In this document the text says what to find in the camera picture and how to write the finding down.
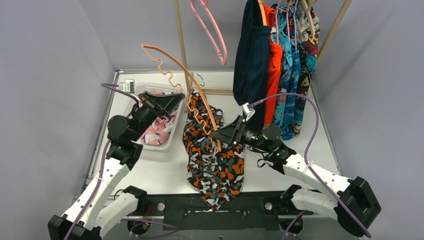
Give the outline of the orange camouflage shorts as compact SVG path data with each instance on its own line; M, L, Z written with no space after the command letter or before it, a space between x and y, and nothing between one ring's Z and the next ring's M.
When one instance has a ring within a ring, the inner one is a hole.
M196 188L202 200L212 211L218 211L224 204L237 197L244 184L244 146L221 143L221 149L206 134L225 125L223 112L210 106L213 119L210 119L203 99L192 91L189 107L199 111L198 115L189 111L183 128L182 143L188 154L187 181Z

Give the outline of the navy blue shorts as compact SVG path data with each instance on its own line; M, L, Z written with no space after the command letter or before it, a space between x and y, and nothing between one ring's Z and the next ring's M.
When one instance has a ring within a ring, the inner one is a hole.
M260 4L256 0L248 0L233 74L233 96L239 106L266 97L270 35L271 27L263 21Z

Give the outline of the pink shark print shorts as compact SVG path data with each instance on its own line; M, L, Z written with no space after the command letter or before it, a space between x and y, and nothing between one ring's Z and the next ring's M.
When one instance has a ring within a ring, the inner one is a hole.
M175 121L178 110L174 110L169 117L157 117L147 128L145 133L139 138L139 141L147 146L162 147L165 145L175 128Z

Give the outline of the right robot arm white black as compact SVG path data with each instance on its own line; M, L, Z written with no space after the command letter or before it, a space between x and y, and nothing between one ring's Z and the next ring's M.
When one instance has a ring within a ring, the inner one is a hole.
M222 143L247 145L264 152L266 165L313 188L292 185L282 195L281 207L285 212L292 214L300 210L325 215L353 236L370 237L369 227L382 208L364 178L352 179L307 161L283 143L279 128L273 123L254 131L238 116L232 123L212 131L210 136Z

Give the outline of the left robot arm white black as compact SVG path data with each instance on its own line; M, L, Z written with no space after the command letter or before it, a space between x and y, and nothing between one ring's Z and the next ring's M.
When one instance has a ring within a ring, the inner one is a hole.
M47 224L50 239L101 240L127 215L147 209L147 193L132 185L112 203L106 201L140 159L143 145L137 141L157 118L169 118L184 98L184 93L145 91L129 114L115 115L108 121L99 171L71 207L51 217Z

